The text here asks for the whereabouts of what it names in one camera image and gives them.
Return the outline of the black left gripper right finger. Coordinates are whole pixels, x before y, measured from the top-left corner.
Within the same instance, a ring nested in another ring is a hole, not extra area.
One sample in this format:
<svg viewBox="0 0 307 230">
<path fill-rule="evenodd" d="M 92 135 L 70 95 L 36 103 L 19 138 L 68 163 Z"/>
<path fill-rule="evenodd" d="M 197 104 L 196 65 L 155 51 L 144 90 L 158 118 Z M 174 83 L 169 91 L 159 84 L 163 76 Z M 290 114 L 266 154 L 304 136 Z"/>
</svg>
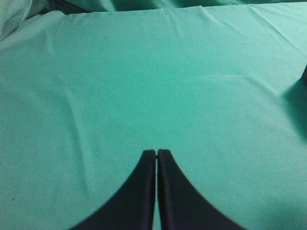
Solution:
<svg viewBox="0 0 307 230">
<path fill-rule="evenodd" d="M 157 153 L 157 194 L 163 230 L 242 230 L 189 182 L 168 149 Z"/>
</svg>

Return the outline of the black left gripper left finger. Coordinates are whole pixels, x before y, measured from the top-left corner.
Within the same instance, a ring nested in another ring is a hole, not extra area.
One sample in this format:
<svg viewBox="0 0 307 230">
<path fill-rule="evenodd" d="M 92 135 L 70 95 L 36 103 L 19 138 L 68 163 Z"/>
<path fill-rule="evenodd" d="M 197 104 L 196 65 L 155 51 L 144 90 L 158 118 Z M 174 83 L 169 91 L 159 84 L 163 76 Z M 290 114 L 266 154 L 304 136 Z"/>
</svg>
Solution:
<svg viewBox="0 0 307 230">
<path fill-rule="evenodd" d="M 151 230 L 155 207 L 156 154 L 145 150 L 117 192 L 73 230 Z"/>
</svg>

